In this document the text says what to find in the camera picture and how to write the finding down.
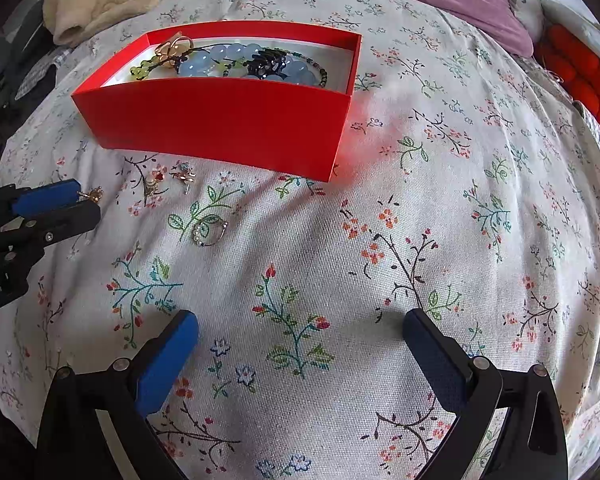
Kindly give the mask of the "black hair claw clip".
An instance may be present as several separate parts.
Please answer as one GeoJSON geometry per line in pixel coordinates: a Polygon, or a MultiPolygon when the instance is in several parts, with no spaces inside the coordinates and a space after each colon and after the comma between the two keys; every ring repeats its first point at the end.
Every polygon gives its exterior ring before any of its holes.
{"type": "Polygon", "coordinates": [[[245,60],[244,66],[248,75],[260,80],[275,78],[284,80],[287,78],[284,73],[287,66],[287,53],[280,49],[263,48],[245,60]]]}

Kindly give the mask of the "red gem gold earring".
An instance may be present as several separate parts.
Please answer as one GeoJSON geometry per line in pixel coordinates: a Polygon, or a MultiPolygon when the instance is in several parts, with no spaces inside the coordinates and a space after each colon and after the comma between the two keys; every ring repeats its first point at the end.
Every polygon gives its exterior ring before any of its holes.
{"type": "Polygon", "coordinates": [[[166,166],[155,166],[145,176],[144,194],[146,197],[157,196],[166,192],[164,181],[168,175],[166,166]]]}

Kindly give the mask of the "crystal gold earring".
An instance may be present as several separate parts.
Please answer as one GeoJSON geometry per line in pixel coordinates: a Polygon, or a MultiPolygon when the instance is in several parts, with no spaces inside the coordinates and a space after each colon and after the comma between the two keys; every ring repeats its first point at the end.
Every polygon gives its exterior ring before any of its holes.
{"type": "Polygon", "coordinates": [[[171,168],[170,176],[181,183],[185,195],[189,193],[196,180],[196,172],[189,162],[178,162],[171,168]]]}

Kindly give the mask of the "floral white bedsheet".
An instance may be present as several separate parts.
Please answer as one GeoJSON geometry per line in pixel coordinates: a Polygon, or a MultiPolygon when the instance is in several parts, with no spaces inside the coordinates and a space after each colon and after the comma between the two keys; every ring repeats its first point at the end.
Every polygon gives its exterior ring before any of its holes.
{"type": "Polygon", "coordinates": [[[0,185],[100,186],[102,222],[0,310],[0,408],[27,438],[58,367],[132,356],[189,309],[199,344],[151,419],[189,478],[411,479],[452,424],[401,337],[419,308],[470,356],[545,367],[570,477],[600,461],[600,126],[538,64],[415,0],[166,0],[61,69],[0,185]],[[111,55],[258,15],[363,37],[332,180],[97,145],[70,96],[111,55]]]}

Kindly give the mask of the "red cardboard box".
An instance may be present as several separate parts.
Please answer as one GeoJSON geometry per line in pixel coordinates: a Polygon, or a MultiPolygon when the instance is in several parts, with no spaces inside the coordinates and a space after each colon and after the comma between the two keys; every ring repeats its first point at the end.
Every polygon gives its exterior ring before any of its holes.
{"type": "Polygon", "coordinates": [[[72,99],[103,148],[232,162],[326,182],[353,96],[362,37],[314,24],[202,22],[150,30],[88,76],[72,99]],[[132,66],[176,34],[299,50],[327,72],[322,88],[230,77],[183,77],[132,66]]]}

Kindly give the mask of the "orange knotted cushion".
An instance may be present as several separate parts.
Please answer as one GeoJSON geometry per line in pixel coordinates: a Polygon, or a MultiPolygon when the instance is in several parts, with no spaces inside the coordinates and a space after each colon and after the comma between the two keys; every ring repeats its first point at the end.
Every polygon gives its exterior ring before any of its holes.
{"type": "Polygon", "coordinates": [[[534,56],[600,124],[600,57],[562,25],[550,25],[534,56]]]}

